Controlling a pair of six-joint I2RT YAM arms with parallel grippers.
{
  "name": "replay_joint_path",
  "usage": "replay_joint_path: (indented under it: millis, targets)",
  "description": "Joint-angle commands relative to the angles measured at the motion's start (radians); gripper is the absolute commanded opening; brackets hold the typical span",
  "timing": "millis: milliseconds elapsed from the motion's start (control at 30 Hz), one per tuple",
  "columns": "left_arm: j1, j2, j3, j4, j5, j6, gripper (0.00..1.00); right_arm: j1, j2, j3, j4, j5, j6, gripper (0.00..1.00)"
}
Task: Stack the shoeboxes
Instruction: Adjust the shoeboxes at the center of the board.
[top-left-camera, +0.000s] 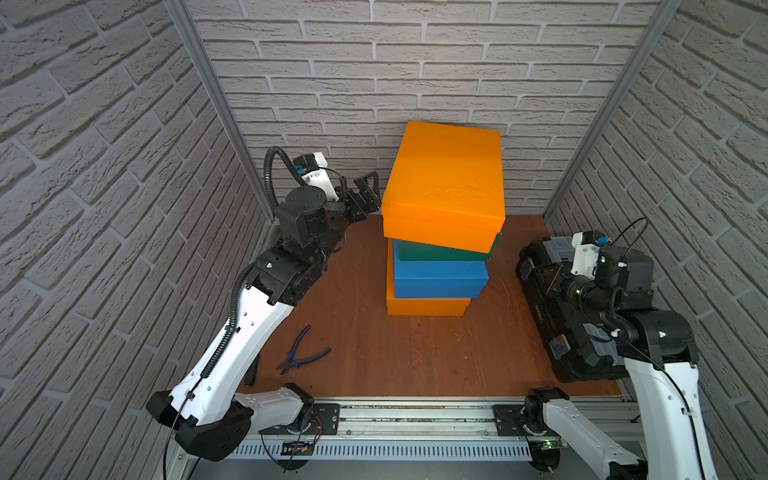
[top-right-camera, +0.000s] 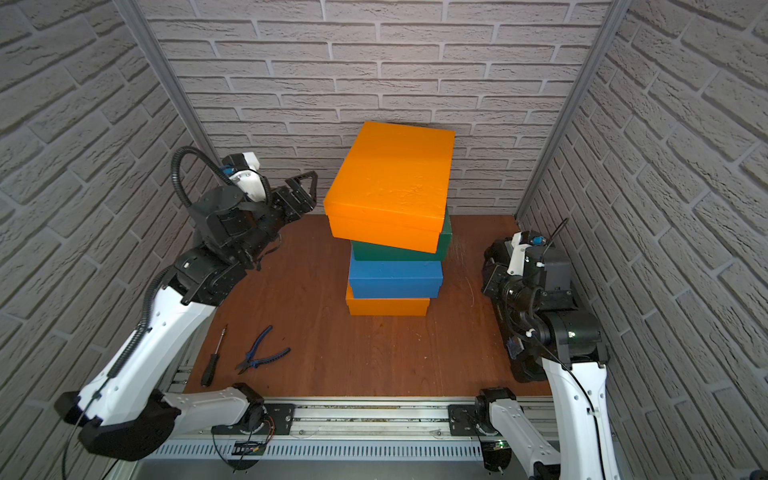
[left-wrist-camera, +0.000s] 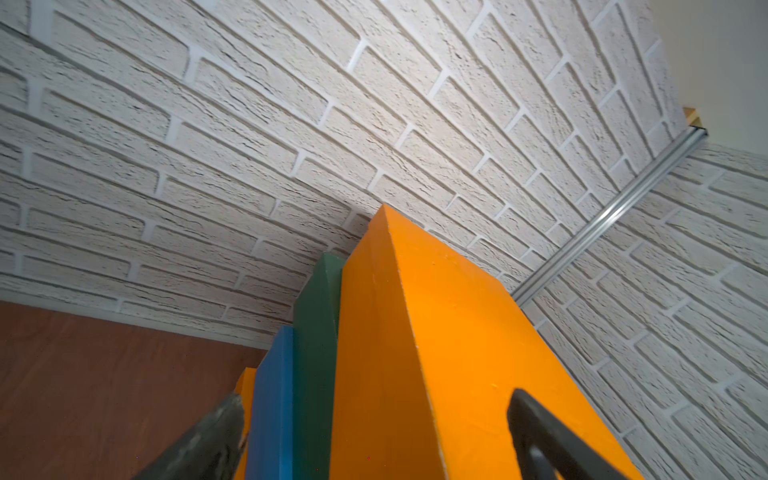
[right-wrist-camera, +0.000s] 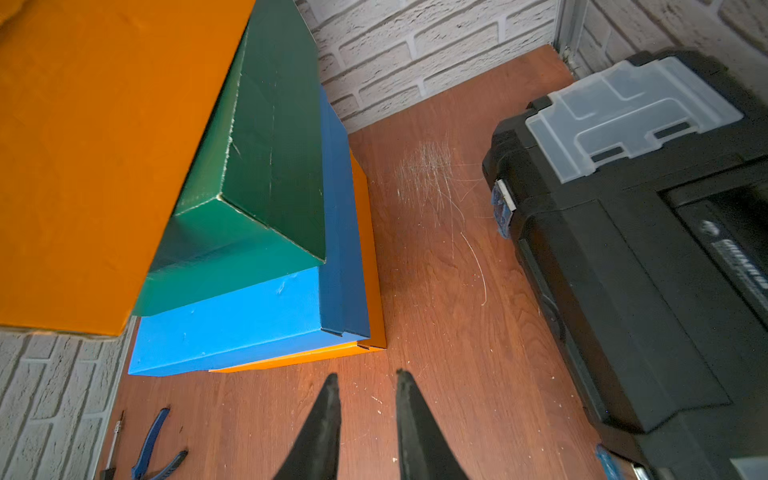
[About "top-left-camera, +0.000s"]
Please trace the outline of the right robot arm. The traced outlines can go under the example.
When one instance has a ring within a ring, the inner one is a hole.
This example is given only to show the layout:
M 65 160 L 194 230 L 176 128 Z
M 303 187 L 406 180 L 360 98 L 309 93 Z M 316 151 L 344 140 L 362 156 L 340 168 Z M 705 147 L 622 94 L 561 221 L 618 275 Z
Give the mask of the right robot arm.
M 616 310 L 623 292 L 607 289 L 563 263 L 550 266 L 545 294 L 597 317 L 632 381 L 646 451 L 612 440 L 562 390 L 529 391 L 521 412 L 535 435 L 557 434 L 600 479 L 714 479 L 717 476 L 699 400 L 698 352 L 687 321 L 670 311 Z

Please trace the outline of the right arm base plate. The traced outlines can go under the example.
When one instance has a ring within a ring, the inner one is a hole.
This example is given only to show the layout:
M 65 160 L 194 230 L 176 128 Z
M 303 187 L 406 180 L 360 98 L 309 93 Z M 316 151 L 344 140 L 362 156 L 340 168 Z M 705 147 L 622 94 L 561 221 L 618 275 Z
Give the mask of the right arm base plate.
M 499 437 L 558 437 L 558 433 L 545 424 L 543 413 L 536 406 L 496 404 L 492 412 Z

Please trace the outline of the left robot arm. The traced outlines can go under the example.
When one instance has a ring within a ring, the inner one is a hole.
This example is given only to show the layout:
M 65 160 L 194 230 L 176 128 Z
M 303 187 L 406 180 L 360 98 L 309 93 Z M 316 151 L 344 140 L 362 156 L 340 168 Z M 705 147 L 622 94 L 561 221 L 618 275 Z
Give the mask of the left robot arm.
M 236 277 L 223 328 L 179 384 L 149 398 L 147 411 L 186 453 L 220 461 L 251 431 L 300 431 L 308 424 L 314 399 L 292 383 L 243 398 L 236 391 L 269 337 L 322 276 L 346 229 L 380 209 L 377 173 L 354 184 L 336 201 L 318 186 L 299 186 L 277 205 L 277 241 Z

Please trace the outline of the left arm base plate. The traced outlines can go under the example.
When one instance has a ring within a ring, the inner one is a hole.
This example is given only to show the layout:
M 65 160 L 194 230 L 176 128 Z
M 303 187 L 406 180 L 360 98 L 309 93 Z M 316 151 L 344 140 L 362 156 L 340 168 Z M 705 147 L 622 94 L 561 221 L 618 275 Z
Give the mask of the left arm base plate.
M 311 413 L 301 413 L 298 420 L 290 425 L 279 425 L 262 430 L 265 436 L 298 436 L 314 438 L 317 432 L 321 436 L 335 436 L 338 432 L 341 405 L 339 403 L 315 403 Z

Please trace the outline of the blue shoebox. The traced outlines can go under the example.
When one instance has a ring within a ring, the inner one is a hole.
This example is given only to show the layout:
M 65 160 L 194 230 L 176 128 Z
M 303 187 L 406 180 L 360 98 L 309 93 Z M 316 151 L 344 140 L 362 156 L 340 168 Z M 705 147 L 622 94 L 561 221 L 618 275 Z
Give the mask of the blue shoebox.
M 475 299 L 488 283 L 486 261 L 401 261 L 392 241 L 399 299 Z

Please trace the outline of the orange shoebox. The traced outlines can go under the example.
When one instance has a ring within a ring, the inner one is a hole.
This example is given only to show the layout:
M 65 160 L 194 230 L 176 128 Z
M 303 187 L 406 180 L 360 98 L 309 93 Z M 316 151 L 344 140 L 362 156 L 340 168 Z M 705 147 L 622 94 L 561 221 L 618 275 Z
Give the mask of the orange shoebox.
M 390 316 L 460 317 L 470 299 L 399 299 L 395 295 L 393 241 L 387 240 L 386 306 Z
M 381 212 L 389 239 L 490 252 L 506 218 L 501 134 L 410 121 Z

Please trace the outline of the green shoebox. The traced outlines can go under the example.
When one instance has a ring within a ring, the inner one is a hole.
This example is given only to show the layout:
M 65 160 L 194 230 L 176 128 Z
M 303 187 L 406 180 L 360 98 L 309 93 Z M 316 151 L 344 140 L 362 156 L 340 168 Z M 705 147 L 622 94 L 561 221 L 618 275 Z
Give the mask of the green shoebox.
M 395 240 L 399 246 L 398 258 L 401 261 L 487 261 L 502 239 L 498 233 L 489 252 L 475 252 L 423 243 Z

